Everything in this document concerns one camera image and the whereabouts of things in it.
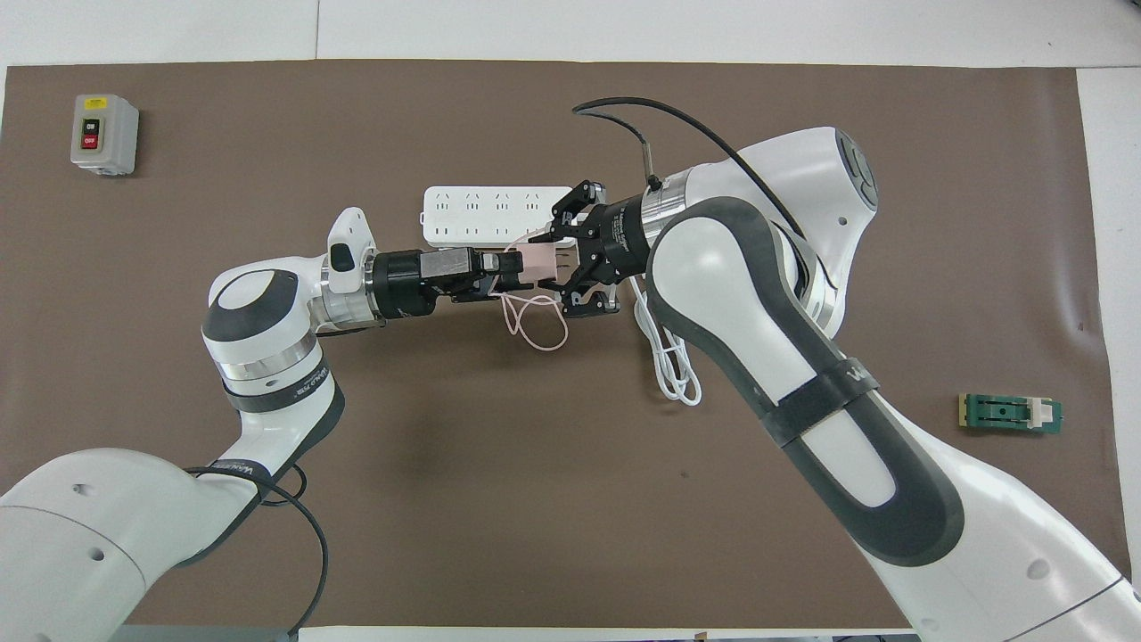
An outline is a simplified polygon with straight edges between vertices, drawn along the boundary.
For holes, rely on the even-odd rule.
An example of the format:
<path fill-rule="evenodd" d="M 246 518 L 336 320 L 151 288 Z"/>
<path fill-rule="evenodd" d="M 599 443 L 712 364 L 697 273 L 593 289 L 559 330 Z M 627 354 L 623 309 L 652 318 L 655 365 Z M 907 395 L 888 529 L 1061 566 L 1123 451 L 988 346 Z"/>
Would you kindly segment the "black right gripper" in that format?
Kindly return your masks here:
<path fill-rule="evenodd" d="M 602 204 L 604 198 L 602 182 L 578 182 L 555 203 L 553 222 L 547 231 L 529 238 L 531 243 L 552 244 L 578 241 L 578 267 L 558 285 L 565 318 L 620 312 L 617 282 L 644 274 L 652 255 L 644 234 L 644 196 L 612 204 Z M 588 212 L 586 220 L 576 224 L 583 212 Z"/>

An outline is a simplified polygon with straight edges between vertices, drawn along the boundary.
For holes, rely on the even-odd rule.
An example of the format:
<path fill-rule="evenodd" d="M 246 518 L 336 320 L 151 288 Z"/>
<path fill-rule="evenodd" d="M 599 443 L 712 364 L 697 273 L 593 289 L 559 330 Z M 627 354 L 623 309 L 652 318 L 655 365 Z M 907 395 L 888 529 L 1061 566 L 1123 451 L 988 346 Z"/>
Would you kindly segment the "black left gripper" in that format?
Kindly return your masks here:
<path fill-rule="evenodd" d="M 386 251 L 375 253 L 369 265 L 369 303 L 383 320 L 428 316 L 437 296 L 477 292 L 486 281 L 485 296 L 533 290 L 519 281 L 524 271 L 520 251 L 474 251 L 453 247 L 445 251 Z"/>

